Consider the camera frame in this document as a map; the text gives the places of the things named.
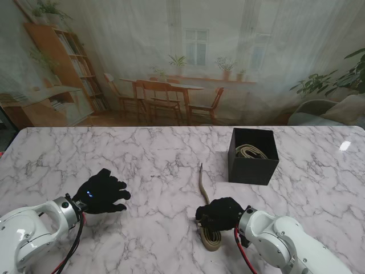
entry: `black glove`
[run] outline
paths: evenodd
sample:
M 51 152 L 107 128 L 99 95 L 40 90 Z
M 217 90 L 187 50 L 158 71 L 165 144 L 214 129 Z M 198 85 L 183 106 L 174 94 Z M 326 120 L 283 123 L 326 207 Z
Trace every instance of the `black glove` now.
M 131 198 L 131 194 L 123 190 L 127 184 L 110 176 L 110 173 L 110 170 L 103 168 L 98 174 L 83 183 L 72 198 L 75 202 L 80 201 L 87 205 L 86 213 L 99 214 L 127 209 L 124 204 L 113 204 L 119 199 L 129 200 Z
M 231 230 L 238 224 L 243 213 L 244 210 L 235 200 L 226 197 L 198 207 L 195 219 L 210 231 Z

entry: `black box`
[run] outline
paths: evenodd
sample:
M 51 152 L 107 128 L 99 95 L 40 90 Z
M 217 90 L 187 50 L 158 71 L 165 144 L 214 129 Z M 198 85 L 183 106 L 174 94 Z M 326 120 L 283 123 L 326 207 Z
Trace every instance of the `black box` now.
M 236 157 L 236 148 L 243 144 L 257 147 L 268 159 Z M 228 151 L 229 182 L 267 186 L 278 163 L 278 152 L 271 130 L 233 129 Z

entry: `windowsill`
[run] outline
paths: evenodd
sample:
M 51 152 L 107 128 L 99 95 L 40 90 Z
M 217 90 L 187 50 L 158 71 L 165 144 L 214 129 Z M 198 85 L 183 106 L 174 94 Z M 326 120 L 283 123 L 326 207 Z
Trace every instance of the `windowsill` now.
M 240 83 L 240 84 L 256 84 L 256 82 L 247 81 L 236 81 L 236 80 L 223 80 L 223 79 L 211 79 L 211 78 L 199 78 L 199 77 L 187 77 L 187 76 L 177 76 L 177 75 L 167 75 L 168 78 L 176 79 L 190 79 L 190 80 L 203 80 L 210 82 L 227 82 L 227 83 Z

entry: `houseplant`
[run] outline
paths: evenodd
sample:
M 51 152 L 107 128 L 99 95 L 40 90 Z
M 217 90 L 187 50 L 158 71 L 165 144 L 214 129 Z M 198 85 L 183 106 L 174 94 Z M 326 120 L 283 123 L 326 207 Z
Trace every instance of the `houseplant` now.
M 240 72 L 239 72 L 239 73 L 237 73 L 237 78 L 236 78 L 236 80 L 237 80 L 238 82 L 242 82 L 242 80 L 243 80 L 243 78 L 244 78 L 245 73 L 246 73 L 246 70 L 244 70 L 244 69 L 240 70 Z
M 182 75 L 183 68 L 186 65 L 186 63 L 184 62 L 186 57 L 185 56 L 178 57 L 176 54 L 175 54 L 175 56 L 171 56 L 171 55 L 169 55 L 169 56 L 172 59 L 172 61 L 169 62 L 170 65 L 175 66 L 175 69 L 176 69 L 175 74 L 177 76 Z
M 351 94 L 365 93 L 365 48 L 356 50 L 344 59 L 354 57 L 361 53 L 363 55 L 360 57 L 357 64 L 344 75 L 336 79 L 334 83 L 330 82 L 330 75 L 337 70 L 322 76 L 319 76 L 318 74 L 310 75 L 307 80 L 299 81 L 299 84 L 292 87 L 290 90 L 297 89 L 297 94 L 301 94 L 302 97 L 313 91 L 317 91 L 318 94 L 326 90 L 325 96 L 329 96 L 336 91 L 339 93 L 336 96 L 336 100 L 338 101 Z
M 326 75 L 318 75 L 317 73 L 309 75 L 307 79 L 298 81 L 299 84 L 292 87 L 290 90 L 297 89 L 297 94 L 300 94 L 302 98 L 316 91 L 317 94 L 324 91 L 331 85 L 330 79 L 331 75 L 337 70 L 332 71 Z
M 48 24 L 48 20 L 44 16 L 44 12 L 40 7 L 36 7 L 34 9 L 32 9 L 32 15 L 36 17 L 37 24 L 39 24 L 39 25 L 47 25 Z
M 31 48 L 29 51 L 30 58 L 32 58 L 34 61 L 36 61 L 37 64 L 41 66 L 41 68 L 45 70 L 50 70 L 54 75 L 54 86 L 61 86 L 61 82 L 58 78 L 58 76 L 55 74 L 55 68 L 59 66 L 59 63 L 57 61 L 54 61 L 50 56 L 48 56 L 46 53 L 43 53 L 36 49 L 35 47 Z M 43 83 L 46 87 L 52 87 L 52 83 L 47 79 L 43 78 Z
M 51 0 L 47 0 L 45 3 L 43 3 L 41 0 L 39 0 L 38 5 L 39 5 L 39 8 L 47 16 L 50 23 L 60 29 L 64 28 L 63 21 L 65 19 L 72 19 L 66 13 L 57 9 L 59 2 L 51 2 Z
M 155 74 L 157 74 L 159 76 L 160 82 L 167 82 L 166 71 L 163 68 L 158 68 L 156 66 L 152 66 L 151 69 L 153 70 L 153 72 Z
M 230 73 L 237 63 L 227 57 L 218 57 L 216 63 L 218 67 L 223 71 L 223 80 L 229 80 Z

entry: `table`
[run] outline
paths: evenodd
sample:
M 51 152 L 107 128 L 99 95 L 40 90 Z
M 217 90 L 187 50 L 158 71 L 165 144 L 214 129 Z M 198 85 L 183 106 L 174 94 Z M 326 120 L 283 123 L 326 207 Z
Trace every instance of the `table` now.
M 62 107 L 54 108 L 53 101 Z M 26 95 L 0 94 L 0 106 L 19 129 L 72 126 L 93 113 L 83 90 L 68 86 L 42 88 Z
M 122 81 L 126 81 L 126 82 L 131 82 L 132 86 L 133 86 L 133 95 L 135 97 L 135 100 L 137 100 L 137 79 L 127 79 L 127 78 L 119 78 Z M 186 113 L 186 123 L 188 126 L 191 125 L 192 120 L 191 120 L 191 116 L 190 116 L 190 111 L 189 111 L 189 104 L 190 104 L 190 99 L 189 99 L 189 90 L 203 90 L 203 87 L 197 87 L 197 86 L 190 86 L 188 84 L 175 84 L 175 83 L 169 83 L 172 87 L 172 91 L 176 91 L 176 92 L 181 92 L 182 95 L 184 96 L 184 104 L 185 104 L 185 113 Z M 138 111 L 138 107 L 137 107 L 137 118 L 139 120 L 139 111 Z
M 217 252 L 194 222 L 204 204 L 231 196 L 270 214 L 296 218 L 352 270 L 365 269 L 365 132 L 359 127 L 257 127 L 274 131 L 280 163 L 268 186 L 227 183 L 232 127 L 78 127 L 22 130 L 0 159 L 0 215 L 74 194 L 101 168 L 127 183 L 123 213 L 87 215 L 67 273 L 249 273 L 233 231 Z M 351 142 L 346 148 L 344 142 Z M 50 273 L 76 230 L 33 266 Z M 280 273 L 253 247 L 258 273 Z

